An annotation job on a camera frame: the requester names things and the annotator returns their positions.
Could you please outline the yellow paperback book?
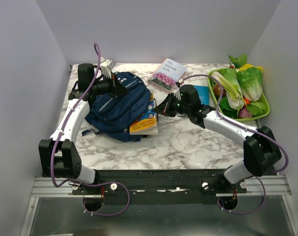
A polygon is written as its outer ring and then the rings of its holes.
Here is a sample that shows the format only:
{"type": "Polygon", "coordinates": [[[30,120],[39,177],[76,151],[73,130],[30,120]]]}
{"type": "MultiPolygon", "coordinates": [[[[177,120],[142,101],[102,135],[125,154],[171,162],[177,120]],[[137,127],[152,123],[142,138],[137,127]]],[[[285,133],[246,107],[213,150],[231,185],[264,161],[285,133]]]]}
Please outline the yellow paperback book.
{"type": "Polygon", "coordinates": [[[158,115],[153,111],[155,106],[156,100],[154,99],[154,96],[151,93],[147,110],[130,125],[130,135],[158,134],[158,115]]]}

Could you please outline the white book with pink roses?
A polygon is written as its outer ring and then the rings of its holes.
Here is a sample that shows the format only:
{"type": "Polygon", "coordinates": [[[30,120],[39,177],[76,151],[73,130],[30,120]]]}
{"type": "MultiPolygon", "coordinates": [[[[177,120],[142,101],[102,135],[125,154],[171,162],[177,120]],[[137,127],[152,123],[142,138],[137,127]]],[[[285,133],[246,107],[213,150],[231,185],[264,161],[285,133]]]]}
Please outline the white book with pink roses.
{"type": "Polygon", "coordinates": [[[150,76],[148,84],[165,93],[170,93],[177,87],[176,83],[183,78],[186,70],[187,66],[166,58],[150,76]]]}

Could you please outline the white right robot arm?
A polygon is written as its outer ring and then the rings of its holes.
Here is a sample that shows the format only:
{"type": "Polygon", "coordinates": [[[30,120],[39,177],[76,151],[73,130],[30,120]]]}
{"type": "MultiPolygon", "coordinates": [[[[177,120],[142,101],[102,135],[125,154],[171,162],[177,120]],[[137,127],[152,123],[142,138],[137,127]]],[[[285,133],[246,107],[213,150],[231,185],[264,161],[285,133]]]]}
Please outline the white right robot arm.
{"type": "Polygon", "coordinates": [[[220,133],[243,148],[243,160],[225,169],[209,184],[212,189],[230,192],[243,179],[263,176],[282,157],[280,145],[268,127],[247,126],[223,115],[217,108],[203,105],[192,85],[183,85],[176,93],[168,94],[153,111],[166,117],[186,115],[191,123],[220,133]]]}

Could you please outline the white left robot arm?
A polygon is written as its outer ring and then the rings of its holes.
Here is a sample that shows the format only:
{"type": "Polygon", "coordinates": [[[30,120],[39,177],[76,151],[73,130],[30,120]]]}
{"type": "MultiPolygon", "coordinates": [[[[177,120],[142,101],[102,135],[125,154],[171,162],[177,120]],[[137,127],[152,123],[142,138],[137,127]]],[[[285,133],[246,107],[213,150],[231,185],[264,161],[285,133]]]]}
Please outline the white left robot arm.
{"type": "Polygon", "coordinates": [[[42,173],[50,177],[53,185],[60,187],[57,178],[79,182],[89,194],[96,194],[101,187],[99,173],[82,164],[76,148],[76,139],[85,117],[90,112],[97,95],[114,94],[118,88],[112,73],[115,62],[106,59],[98,65],[78,65],[78,80],[68,94],[68,107],[55,132],[38,145],[42,173]]]}

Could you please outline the navy blue student backpack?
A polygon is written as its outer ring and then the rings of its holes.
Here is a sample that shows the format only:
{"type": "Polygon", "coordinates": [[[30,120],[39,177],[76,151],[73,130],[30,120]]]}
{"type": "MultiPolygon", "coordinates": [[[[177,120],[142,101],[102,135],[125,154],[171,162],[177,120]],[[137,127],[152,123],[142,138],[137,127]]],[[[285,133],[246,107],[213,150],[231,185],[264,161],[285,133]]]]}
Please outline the navy blue student backpack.
{"type": "Polygon", "coordinates": [[[129,93],[117,98],[108,94],[97,96],[85,120],[96,134],[122,142],[139,142],[142,136],[131,135],[130,125],[147,111],[151,92],[143,80],[131,72],[117,72],[116,77],[129,93]]]}

